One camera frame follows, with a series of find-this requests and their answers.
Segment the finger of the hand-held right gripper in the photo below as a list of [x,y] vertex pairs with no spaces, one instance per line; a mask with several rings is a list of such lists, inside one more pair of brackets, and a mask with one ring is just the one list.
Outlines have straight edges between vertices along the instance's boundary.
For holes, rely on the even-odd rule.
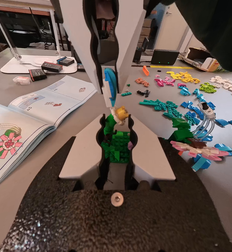
[[118,78],[118,92],[121,93],[130,74],[146,10],[143,7],[143,0],[118,0],[115,4],[117,15],[114,37],[118,45],[115,72]]
[[102,94],[102,69],[98,62],[98,39],[92,27],[91,13],[85,1],[60,0],[63,25],[86,73],[99,94]]

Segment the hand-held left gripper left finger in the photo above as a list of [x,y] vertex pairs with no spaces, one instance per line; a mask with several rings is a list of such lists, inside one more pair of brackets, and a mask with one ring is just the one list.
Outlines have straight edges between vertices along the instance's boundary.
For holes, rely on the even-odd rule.
[[74,137],[59,178],[76,180],[75,190],[84,188],[87,182],[104,189],[109,171],[109,160],[101,146],[104,128],[105,114],[100,114]]

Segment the green stem yellow flower model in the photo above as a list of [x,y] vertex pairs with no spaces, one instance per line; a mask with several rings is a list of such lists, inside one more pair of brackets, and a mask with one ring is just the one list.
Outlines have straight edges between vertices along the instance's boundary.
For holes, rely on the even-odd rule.
[[105,152],[105,158],[110,163],[128,163],[130,158],[129,142],[130,132],[118,131],[116,125],[125,125],[129,117],[125,106],[111,107],[111,114],[105,119],[104,140],[101,147]]

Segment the flower model with clear tubes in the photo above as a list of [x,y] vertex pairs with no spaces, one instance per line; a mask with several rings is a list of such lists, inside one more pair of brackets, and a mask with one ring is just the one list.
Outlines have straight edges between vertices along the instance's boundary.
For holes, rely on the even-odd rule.
[[187,152],[188,156],[193,158],[194,172],[209,168],[211,161],[222,161],[222,157],[232,156],[232,148],[225,144],[207,145],[213,140],[212,131],[216,123],[215,105],[203,100],[198,106],[205,114],[203,123],[197,126],[182,118],[173,118],[172,124],[176,130],[168,139],[172,147],[178,150],[179,155]]

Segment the blue and white petal piece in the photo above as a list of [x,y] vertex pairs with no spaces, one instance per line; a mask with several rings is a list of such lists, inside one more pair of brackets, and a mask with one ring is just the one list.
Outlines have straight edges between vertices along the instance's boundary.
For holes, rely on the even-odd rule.
[[117,78],[112,68],[104,69],[105,79],[103,79],[102,92],[107,108],[114,107],[117,97]]

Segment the person's right forearm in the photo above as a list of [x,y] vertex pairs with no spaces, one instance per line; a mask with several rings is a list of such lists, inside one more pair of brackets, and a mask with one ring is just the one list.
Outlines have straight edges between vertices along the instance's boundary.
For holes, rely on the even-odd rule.
[[175,3],[192,33],[222,68],[232,72],[232,0],[147,0],[146,16],[159,3]]

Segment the black power box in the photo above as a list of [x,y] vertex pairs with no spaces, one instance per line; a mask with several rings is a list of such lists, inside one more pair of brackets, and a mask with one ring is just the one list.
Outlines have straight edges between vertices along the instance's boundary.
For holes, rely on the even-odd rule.
[[177,50],[155,49],[152,55],[152,65],[174,65],[179,55]]

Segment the pile of teal bricks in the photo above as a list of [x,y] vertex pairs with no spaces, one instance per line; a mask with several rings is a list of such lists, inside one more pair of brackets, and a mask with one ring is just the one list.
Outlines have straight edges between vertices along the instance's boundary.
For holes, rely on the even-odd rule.
[[182,118],[183,114],[180,113],[176,105],[172,101],[162,102],[160,100],[144,100],[143,102],[139,102],[140,105],[152,106],[155,111],[163,111],[163,115],[169,119],[172,118]]

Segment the long wooden desk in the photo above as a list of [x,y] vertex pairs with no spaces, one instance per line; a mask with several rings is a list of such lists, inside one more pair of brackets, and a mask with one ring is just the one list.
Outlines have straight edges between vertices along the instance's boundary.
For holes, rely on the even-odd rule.
[[[50,11],[49,10],[32,9],[32,8],[31,8],[31,10],[32,10],[32,14],[35,14],[35,15],[50,16]],[[30,11],[29,7],[28,8],[22,8],[22,7],[9,7],[9,6],[0,5],[0,11],[31,14],[31,11]]]

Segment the instruction booklet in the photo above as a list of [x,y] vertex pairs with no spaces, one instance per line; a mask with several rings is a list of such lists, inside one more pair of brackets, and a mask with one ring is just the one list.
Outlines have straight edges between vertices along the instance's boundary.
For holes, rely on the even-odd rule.
[[92,83],[66,75],[39,91],[0,105],[0,183],[63,119],[97,92]]

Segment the pile of pink bricks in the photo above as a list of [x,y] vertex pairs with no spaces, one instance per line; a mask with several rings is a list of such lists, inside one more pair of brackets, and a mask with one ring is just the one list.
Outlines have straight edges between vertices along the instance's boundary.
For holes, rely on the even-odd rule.
[[166,77],[165,80],[162,80],[159,78],[160,76],[159,75],[156,75],[155,76],[155,79],[154,81],[156,82],[156,84],[159,86],[159,87],[164,87],[164,85],[167,85],[167,86],[174,86],[174,83],[175,83],[175,79],[171,79],[169,77]]

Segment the pile of yellow bricks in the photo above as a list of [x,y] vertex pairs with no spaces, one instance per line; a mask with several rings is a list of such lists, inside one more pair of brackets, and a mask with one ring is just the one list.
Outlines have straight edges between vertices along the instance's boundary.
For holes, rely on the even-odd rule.
[[182,81],[184,83],[188,83],[188,82],[195,83],[195,84],[200,83],[199,79],[193,78],[191,76],[191,74],[189,74],[188,72],[174,73],[173,71],[168,71],[168,72],[166,72],[166,74],[170,74],[172,79],[180,80],[180,81]]

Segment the pile of turquoise bricks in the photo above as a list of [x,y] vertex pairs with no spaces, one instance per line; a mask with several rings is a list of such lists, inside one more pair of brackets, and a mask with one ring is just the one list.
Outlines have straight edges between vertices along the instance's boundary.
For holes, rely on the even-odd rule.
[[189,91],[189,89],[188,89],[187,87],[185,87],[185,86],[179,86],[178,88],[180,89],[180,94],[181,94],[181,95],[184,95],[184,96],[187,96],[187,95],[189,95],[189,96],[190,96],[190,95],[195,95],[197,99],[199,99],[199,100],[205,100],[205,97],[203,96],[203,94],[200,93],[200,90],[199,90],[199,89],[195,89],[195,90],[193,91],[193,93],[191,93],[191,92]]

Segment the pile of lime bricks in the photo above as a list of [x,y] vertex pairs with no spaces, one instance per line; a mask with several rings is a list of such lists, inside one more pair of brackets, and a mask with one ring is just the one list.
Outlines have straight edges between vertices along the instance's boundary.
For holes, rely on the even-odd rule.
[[215,88],[216,88],[215,86],[206,82],[206,83],[200,84],[199,90],[205,93],[215,93],[217,91]]

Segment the pile of white bricks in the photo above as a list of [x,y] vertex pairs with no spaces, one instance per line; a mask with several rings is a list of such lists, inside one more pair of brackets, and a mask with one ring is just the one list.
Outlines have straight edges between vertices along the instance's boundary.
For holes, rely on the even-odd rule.
[[223,79],[220,76],[215,76],[215,77],[212,77],[209,81],[213,83],[213,85],[216,88],[222,87],[225,90],[228,90],[232,95],[232,81],[230,79]]

